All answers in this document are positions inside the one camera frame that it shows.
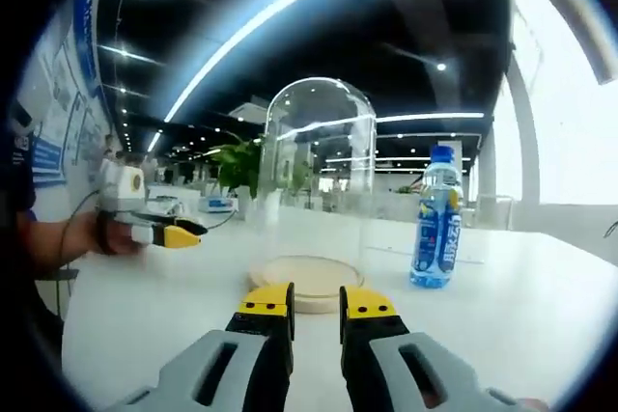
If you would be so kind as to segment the person's left hand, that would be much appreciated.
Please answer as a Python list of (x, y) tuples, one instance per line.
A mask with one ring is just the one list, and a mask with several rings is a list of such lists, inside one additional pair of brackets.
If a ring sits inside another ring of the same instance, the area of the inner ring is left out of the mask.
[(129, 224), (116, 221), (105, 211), (96, 215), (94, 239), (93, 250), (105, 256), (139, 255), (145, 248), (132, 238)]

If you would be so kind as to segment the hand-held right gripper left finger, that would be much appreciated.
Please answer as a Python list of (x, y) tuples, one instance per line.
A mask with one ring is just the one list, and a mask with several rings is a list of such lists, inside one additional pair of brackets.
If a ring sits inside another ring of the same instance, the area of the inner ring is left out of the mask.
[(295, 285), (255, 288), (226, 328), (211, 330), (168, 362), (154, 387), (117, 411), (282, 411), (294, 368)]

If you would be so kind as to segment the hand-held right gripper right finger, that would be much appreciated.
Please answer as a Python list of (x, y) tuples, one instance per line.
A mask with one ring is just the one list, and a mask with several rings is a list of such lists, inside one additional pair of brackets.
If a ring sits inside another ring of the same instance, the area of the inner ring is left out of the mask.
[(464, 360), (410, 332), (374, 290), (342, 286), (341, 368), (354, 411), (518, 411), (513, 398), (482, 388)]

